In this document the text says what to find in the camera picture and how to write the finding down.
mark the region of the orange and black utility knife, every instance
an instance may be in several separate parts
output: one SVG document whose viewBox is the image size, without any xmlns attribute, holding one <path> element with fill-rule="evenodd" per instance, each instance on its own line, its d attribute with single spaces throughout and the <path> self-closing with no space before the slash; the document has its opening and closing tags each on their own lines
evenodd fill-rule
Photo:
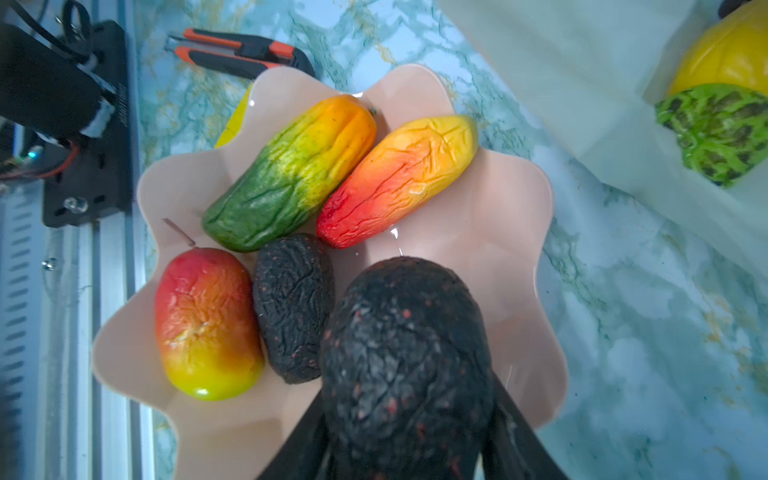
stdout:
<svg viewBox="0 0 768 480">
<path fill-rule="evenodd" d="M 286 65 L 315 76 L 306 54 L 269 38 L 188 28 L 168 35 L 165 49 L 192 65 L 253 80 L 268 68 Z"/>
</svg>

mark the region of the plastic bag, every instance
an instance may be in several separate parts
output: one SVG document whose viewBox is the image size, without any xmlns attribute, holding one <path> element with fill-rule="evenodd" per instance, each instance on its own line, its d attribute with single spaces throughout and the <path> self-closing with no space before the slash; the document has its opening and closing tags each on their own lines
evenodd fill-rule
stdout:
<svg viewBox="0 0 768 480">
<path fill-rule="evenodd" d="M 768 277 L 768 161 L 722 190 L 656 123 L 683 53 L 717 20 L 704 0 L 441 0 L 517 99 L 600 181 Z"/>
</svg>

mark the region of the screw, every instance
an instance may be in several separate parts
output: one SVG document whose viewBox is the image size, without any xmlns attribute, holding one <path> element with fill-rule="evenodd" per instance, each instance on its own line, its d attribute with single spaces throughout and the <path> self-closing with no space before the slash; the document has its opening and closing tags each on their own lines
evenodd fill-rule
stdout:
<svg viewBox="0 0 768 480">
<path fill-rule="evenodd" d="M 56 268 L 56 257 L 51 257 L 42 261 L 43 270 L 50 272 Z"/>
<path fill-rule="evenodd" d="M 84 214 L 88 210 L 88 201 L 83 197 L 67 197 L 64 200 L 64 208 L 73 214 Z"/>
</svg>

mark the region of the red and yellow mango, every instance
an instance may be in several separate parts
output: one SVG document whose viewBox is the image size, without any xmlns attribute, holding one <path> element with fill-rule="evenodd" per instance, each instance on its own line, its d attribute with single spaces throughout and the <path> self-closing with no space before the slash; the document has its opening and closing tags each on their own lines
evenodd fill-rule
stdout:
<svg viewBox="0 0 768 480">
<path fill-rule="evenodd" d="M 351 95 L 321 101 L 278 132 L 203 217 L 203 230 L 253 252 L 316 214 L 373 146 L 376 123 Z"/>
<path fill-rule="evenodd" d="M 456 180 L 477 149 L 477 126 L 465 115 L 404 124 L 331 195 L 317 219 L 318 236 L 340 249 L 383 232 Z"/>
<path fill-rule="evenodd" d="M 165 269 L 154 304 L 155 336 L 170 382 L 200 400 L 223 400 L 261 376 L 251 281 L 231 253 L 193 248 Z"/>
</svg>

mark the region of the plate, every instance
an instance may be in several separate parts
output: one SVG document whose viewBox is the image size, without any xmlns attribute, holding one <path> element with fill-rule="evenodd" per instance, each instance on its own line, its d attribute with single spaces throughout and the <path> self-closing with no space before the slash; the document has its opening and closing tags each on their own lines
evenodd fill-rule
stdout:
<svg viewBox="0 0 768 480">
<path fill-rule="evenodd" d="M 187 245 L 162 219 L 172 219 L 199 247 L 218 247 L 200 226 L 208 206 L 277 131 L 338 93 L 301 71 L 272 68 L 254 82 L 243 126 L 229 144 L 165 158 L 139 182 L 157 266 L 99 332 L 93 370 L 108 388 L 166 415 L 178 439 L 175 478 L 253 480 L 298 423 L 320 380 L 288 386 L 267 367 L 251 390 L 221 402 L 193 399 L 170 384 L 154 337 L 154 296 L 166 265 Z M 377 141 L 407 121 L 455 113 L 441 81 L 418 65 L 396 68 L 356 96 L 376 112 Z M 330 251 L 337 298 L 355 275 L 386 258 L 422 257 L 453 269 L 480 305 L 494 370 L 531 425 L 544 425 L 568 391 L 565 358 L 535 281 L 552 212 L 549 181 L 536 165 L 481 147 L 455 183 L 390 231 Z M 253 271 L 255 253 L 235 255 Z"/>
</svg>

